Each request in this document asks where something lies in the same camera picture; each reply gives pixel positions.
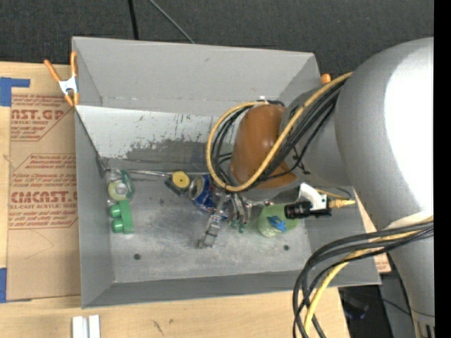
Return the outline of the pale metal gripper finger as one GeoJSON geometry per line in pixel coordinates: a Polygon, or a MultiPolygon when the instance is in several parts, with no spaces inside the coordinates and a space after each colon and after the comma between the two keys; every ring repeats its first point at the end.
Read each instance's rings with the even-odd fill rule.
{"type": "Polygon", "coordinates": [[[218,236],[217,229],[206,230],[202,238],[198,241],[197,246],[201,249],[211,248],[214,245],[217,236],[218,236]]]}
{"type": "Polygon", "coordinates": [[[211,214],[209,217],[209,225],[207,234],[214,239],[218,236],[221,229],[222,217],[221,215],[211,214]]]}

